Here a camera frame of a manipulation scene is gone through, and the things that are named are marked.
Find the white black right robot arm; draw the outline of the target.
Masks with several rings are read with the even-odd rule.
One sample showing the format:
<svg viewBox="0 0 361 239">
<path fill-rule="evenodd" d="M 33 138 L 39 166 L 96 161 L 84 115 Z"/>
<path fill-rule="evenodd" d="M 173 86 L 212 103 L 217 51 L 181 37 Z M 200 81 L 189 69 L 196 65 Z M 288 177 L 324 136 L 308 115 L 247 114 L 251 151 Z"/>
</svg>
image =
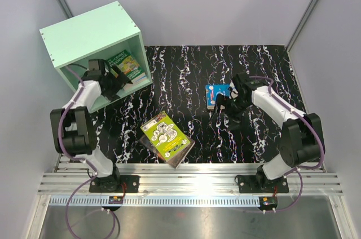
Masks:
<svg viewBox="0 0 361 239">
<path fill-rule="evenodd" d="M 263 110 L 281 129 L 278 154 L 261 164 L 254 175 L 238 175 L 235 181 L 241 193 L 287 193 L 287 175 L 299 169 L 309 169 L 310 161 L 321 167 L 325 155 L 320 117 L 305 113 L 282 99 L 272 88 L 273 79 L 235 75 L 228 86 L 228 95 L 215 95 L 214 111 L 224 110 L 231 120 L 229 131 L 240 129 L 245 111 L 255 106 Z"/>
</svg>

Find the green 104-storey treehouse book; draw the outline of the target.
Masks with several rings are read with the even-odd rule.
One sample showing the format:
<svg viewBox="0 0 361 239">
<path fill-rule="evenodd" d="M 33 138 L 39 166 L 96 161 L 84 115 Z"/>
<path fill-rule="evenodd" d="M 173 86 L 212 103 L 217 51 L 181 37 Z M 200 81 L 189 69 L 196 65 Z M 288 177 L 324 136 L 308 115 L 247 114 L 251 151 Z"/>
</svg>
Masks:
<svg viewBox="0 0 361 239">
<path fill-rule="evenodd" d="M 132 83 L 136 83 L 146 76 L 139 63 L 127 50 L 123 50 L 117 55 L 110 57 L 107 62 L 111 67 L 111 73 L 116 78 L 119 77 L 120 72 L 122 72 Z"/>
</svg>

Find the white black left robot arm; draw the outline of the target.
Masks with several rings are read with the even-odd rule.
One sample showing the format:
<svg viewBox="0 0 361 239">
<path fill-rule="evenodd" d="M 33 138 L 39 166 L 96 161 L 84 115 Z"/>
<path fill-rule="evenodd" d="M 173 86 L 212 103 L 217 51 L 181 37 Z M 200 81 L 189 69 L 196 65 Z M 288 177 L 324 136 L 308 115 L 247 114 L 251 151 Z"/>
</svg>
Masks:
<svg viewBox="0 0 361 239">
<path fill-rule="evenodd" d="M 101 96 L 116 100 L 117 93 L 132 81 L 119 67 L 103 59 L 91 59 L 87 71 L 79 76 L 69 66 L 78 87 L 69 102 L 50 113 L 54 146 L 72 161 L 80 161 L 93 170 L 91 180 L 109 192 L 121 187 L 115 164 L 97 147 L 96 133 L 90 117 L 94 103 Z"/>
</svg>

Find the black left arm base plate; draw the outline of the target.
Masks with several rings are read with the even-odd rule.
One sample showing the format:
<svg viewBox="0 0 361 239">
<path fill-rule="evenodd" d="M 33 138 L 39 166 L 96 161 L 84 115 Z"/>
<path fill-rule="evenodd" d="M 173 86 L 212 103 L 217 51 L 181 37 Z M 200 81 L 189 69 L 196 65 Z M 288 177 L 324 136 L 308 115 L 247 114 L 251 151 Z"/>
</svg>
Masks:
<svg viewBox="0 0 361 239">
<path fill-rule="evenodd" d="M 138 193 L 140 176 L 120 175 L 96 178 L 90 183 L 90 193 Z"/>
</svg>

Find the blue 26-storey treehouse book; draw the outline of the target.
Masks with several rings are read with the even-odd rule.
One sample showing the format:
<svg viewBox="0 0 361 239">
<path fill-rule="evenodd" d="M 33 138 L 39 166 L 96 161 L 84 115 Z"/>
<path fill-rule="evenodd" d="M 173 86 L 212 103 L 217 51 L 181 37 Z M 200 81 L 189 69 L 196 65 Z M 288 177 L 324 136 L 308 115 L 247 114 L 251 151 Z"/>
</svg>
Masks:
<svg viewBox="0 0 361 239">
<path fill-rule="evenodd" d="M 129 72 L 127 73 L 127 77 L 130 80 L 125 86 L 124 90 L 131 90 L 134 86 L 139 84 L 140 82 L 143 82 L 147 79 L 147 76 L 144 72 Z"/>
</svg>

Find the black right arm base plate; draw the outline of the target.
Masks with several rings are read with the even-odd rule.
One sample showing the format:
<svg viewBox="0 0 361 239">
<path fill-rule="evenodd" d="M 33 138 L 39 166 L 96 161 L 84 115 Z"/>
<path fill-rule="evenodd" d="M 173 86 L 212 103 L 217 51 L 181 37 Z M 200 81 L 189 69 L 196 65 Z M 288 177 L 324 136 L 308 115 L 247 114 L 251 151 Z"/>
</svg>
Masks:
<svg viewBox="0 0 361 239">
<path fill-rule="evenodd" d="M 239 193 L 289 193 L 286 178 L 268 180 L 263 175 L 236 175 Z"/>
</svg>

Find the lime green paperback book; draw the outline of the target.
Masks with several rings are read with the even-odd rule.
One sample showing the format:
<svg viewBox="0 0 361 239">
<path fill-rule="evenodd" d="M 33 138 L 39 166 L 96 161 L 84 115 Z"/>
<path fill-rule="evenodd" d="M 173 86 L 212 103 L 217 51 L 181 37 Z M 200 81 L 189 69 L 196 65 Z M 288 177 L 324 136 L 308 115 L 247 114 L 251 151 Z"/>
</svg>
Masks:
<svg viewBox="0 0 361 239">
<path fill-rule="evenodd" d="M 154 116 L 140 129 L 165 161 L 171 160 L 191 144 L 190 139 L 165 112 Z"/>
</svg>

